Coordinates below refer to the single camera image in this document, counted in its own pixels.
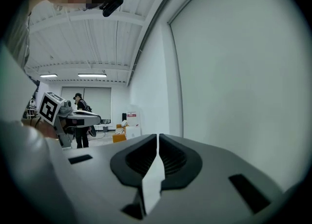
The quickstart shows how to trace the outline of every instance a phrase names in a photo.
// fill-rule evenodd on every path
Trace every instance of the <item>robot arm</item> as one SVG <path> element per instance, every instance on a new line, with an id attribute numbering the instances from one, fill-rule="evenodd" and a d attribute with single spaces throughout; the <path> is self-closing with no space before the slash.
<path id="1" fill-rule="evenodd" d="M 91 112 L 75 111 L 70 101 L 66 101 L 52 92 L 44 93 L 38 115 L 51 124 L 63 148 L 70 148 L 73 141 L 74 128 L 97 125 L 101 117 Z"/>

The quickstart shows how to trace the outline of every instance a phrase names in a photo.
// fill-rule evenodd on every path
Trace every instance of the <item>black pants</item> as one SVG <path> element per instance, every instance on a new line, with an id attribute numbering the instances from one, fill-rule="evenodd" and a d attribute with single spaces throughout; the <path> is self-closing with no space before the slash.
<path id="1" fill-rule="evenodd" d="M 88 141 L 88 136 L 87 136 L 88 129 L 89 129 L 89 127 L 76 128 L 77 149 L 82 148 L 81 138 L 83 141 L 83 147 L 84 148 L 89 147 L 89 141 Z"/>

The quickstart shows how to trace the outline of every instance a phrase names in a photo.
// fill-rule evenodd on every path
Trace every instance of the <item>orange box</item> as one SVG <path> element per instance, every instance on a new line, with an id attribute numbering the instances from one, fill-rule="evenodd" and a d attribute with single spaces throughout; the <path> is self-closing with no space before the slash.
<path id="1" fill-rule="evenodd" d="M 119 143 L 119 142 L 123 142 L 126 141 L 126 135 L 125 134 L 115 134 L 113 135 L 113 143 Z"/>

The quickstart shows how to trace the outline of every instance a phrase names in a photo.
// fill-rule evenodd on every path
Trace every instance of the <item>ceiling light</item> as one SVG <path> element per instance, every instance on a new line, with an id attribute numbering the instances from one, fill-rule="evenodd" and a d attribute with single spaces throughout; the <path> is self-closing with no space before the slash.
<path id="1" fill-rule="evenodd" d="M 78 74 L 79 77 L 100 77 L 100 78 L 106 78 L 106 74 Z"/>
<path id="2" fill-rule="evenodd" d="M 45 74 L 45 75 L 40 75 L 42 78 L 51 78 L 51 77 L 57 77 L 57 74 Z"/>

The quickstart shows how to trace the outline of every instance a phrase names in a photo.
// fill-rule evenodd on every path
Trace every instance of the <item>ceiling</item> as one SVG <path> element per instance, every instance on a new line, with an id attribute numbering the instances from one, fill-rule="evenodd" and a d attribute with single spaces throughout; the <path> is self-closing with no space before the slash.
<path id="1" fill-rule="evenodd" d="M 160 0 L 124 0 L 111 16 L 100 10 L 63 8 L 43 1 L 30 17 L 30 56 L 26 73 L 45 83 L 100 83 L 127 86 L 145 32 Z M 79 73 L 102 73 L 81 79 Z M 57 74 L 41 78 L 42 74 Z"/>

